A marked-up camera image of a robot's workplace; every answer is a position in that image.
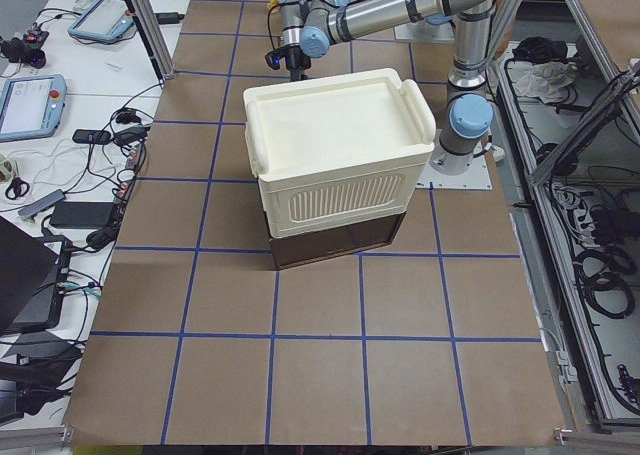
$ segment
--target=scissors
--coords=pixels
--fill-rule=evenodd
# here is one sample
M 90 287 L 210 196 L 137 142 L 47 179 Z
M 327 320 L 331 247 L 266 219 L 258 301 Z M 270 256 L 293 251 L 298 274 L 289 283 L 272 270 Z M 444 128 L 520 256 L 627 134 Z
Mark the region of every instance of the scissors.
M 18 198 L 24 197 L 27 193 L 29 193 L 29 189 L 31 185 L 20 178 L 20 172 L 18 172 L 18 164 L 14 162 L 13 164 L 13 178 L 9 182 L 9 186 L 4 191 L 4 196 L 9 200 L 17 200 Z

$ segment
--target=dark brown box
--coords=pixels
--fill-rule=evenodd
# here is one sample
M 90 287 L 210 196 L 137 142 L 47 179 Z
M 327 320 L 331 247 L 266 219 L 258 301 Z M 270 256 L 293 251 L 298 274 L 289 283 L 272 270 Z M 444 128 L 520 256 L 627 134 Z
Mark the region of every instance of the dark brown box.
M 269 233 L 276 270 L 389 245 L 405 213 L 285 238 L 274 238 Z

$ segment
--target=tablet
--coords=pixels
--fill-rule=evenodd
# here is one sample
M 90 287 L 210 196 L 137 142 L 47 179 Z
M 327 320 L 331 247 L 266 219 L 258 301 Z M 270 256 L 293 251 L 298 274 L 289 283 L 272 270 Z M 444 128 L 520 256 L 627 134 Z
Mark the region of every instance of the tablet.
M 124 0 L 96 0 L 67 29 L 74 38 L 113 43 L 133 25 Z
M 7 80 L 0 96 L 0 142 L 53 135 L 66 93 L 62 75 Z

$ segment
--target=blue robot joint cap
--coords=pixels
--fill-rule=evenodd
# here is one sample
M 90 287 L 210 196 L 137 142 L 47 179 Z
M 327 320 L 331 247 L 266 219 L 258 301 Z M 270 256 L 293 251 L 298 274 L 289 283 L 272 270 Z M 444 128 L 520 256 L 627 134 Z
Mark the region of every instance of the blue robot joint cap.
M 479 139 L 491 126 L 493 108 L 480 95 L 471 93 L 463 95 L 454 103 L 449 112 L 451 128 L 463 138 Z

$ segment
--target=cardboard sheet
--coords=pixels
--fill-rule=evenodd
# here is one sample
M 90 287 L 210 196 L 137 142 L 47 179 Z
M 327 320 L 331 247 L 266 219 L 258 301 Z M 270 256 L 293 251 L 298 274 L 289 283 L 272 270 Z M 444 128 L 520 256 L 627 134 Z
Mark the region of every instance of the cardboard sheet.
M 273 270 L 242 104 L 287 81 L 264 64 L 266 13 L 190 5 L 66 416 L 77 443 L 552 443 L 562 415 L 495 176 L 417 191 L 391 246 Z M 441 115 L 451 47 L 385 37 L 309 75 L 393 67 Z

